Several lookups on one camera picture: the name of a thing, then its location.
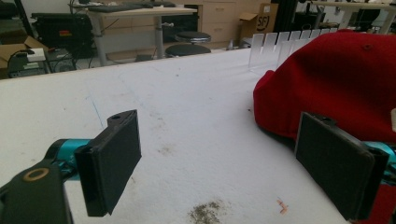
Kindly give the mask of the printed cardboard box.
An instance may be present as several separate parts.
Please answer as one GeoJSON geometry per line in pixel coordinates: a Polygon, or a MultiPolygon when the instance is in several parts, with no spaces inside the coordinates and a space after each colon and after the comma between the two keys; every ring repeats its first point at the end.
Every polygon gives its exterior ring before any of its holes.
{"type": "Polygon", "coordinates": [[[262,3],[257,12],[243,12],[239,16],[242,22],[240,40],[255,34],[272,33],[275,28],[278,4],[262,3]]]}

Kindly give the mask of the black office chair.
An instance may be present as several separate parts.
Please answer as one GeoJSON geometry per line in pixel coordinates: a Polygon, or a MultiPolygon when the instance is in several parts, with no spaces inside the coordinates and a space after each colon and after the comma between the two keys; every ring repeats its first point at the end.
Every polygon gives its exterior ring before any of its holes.
{"type": "Polygon", "coordinates": [[[175,34],[177,43],[165,50],[167,57],[182,57],[210,53],[211,49],[202,43],[211,41],[211,35],[203,32],[185,31],[175,34]]]}

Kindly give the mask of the red baseball cap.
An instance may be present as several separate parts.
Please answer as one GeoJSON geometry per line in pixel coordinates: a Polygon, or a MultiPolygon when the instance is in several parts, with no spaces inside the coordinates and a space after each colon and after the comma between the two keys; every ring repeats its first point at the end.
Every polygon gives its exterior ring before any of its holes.
{"type": "MultiPolygon", "coordinates": [[[[361,141],[396,145],[396,35],[321,35],[266,72],[253,103],[261,128],[295,143],[307,112],[333,119],[361,141]]],[[[382,184],[371,215],[348,221],[388,224],[395,211],[396,185],[382,184]]]]}

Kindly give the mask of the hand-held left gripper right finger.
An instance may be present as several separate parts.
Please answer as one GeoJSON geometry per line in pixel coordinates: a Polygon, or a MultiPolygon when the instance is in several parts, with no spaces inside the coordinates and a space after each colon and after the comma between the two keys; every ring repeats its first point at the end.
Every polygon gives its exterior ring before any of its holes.
{"type": "Polygon", "coordinates": [[[319,114],[301,114],[294,153],[346,220],[368,218],[379,187],[396,185],[395,144],[361,141],[319,114]]]}

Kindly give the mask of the open cardboard box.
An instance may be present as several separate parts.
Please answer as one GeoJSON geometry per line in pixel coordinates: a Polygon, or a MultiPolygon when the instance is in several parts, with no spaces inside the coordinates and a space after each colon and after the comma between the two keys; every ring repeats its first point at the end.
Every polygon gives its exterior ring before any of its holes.
{"type": "Polygon", "coordinates": [[[48,47],[29,35],[6,38],[0,43],[0,69],[6,69],[10,56],[22,49],[47,50],[48,47]]]}

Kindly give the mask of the black equipment case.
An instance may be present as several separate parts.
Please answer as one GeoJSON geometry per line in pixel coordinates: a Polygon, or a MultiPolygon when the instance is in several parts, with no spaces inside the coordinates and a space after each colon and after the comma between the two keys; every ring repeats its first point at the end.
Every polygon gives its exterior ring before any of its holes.
{"type": "Polygon", "coordinates": [[[66,49],[75,59],[91,58],[92,24],[85,14],[33,13],[38,40],[49,48],[66,49]]]}

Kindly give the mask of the wooden drawer cabinet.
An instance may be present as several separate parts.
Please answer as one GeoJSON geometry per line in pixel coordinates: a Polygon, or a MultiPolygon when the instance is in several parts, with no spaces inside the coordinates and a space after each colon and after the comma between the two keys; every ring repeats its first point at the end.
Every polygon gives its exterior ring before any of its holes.
{"type": "Polygon", "coordinates": [[[257,13],[271,0],[203,0],[200,8],[201,31],[211,35],[209,46],[225,48],[239,41],[243,13],[257,13]]]}

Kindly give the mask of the dark electronic device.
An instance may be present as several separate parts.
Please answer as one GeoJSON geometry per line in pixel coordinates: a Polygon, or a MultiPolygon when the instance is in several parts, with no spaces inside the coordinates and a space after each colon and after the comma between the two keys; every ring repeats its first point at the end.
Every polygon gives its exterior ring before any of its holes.
{"type": "Polygon", "coordinates": [[[20,50],[12,54],[7,62],[7,76],[10,78],[29,77],[49,72],[44,61],[30,62],[29,56],[33,56],[31,50],[20,50]]]}

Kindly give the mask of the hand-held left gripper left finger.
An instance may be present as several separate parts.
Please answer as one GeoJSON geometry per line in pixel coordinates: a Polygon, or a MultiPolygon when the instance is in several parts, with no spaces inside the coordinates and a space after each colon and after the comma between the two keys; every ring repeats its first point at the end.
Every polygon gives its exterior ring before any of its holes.
{"type": "Polygon", "coordinates": [[[67,179],[80,181],[90,217],[111,214],[141,159],[135,110],[113,115],[93,139],[59,139],[45,157],[67,179]]]}

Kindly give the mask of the white table with white legs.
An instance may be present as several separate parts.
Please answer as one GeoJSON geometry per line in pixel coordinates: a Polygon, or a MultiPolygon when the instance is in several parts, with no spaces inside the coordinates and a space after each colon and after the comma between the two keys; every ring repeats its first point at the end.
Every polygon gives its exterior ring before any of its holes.
{"type": "Polygon", "coordinates": [[[339,7],[344,12],[343,17],[339,23],[340,29],[346,29],[350,18],[354,12],[359,12],[362,9],[380,9],[388,13],[385,18],[379,33],[386,35],[389,32],[390,26],[396,19],[396,5],[390,4],[376,4],[376,3],[353,3],[353,2],[324,2],[311,1],[311,4],[323,7],[339,7]]]}

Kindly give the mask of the white slotted rack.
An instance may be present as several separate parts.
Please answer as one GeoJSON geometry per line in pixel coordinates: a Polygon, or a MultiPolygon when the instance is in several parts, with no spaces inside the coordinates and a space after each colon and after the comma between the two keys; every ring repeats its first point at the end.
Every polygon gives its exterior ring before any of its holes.
{"type": "Polygon", "coordinates": [[[337,28],[255,34],[250,45],[248,69],[258,75],[277,69],[289,56],[314,38],[337,28]]]}

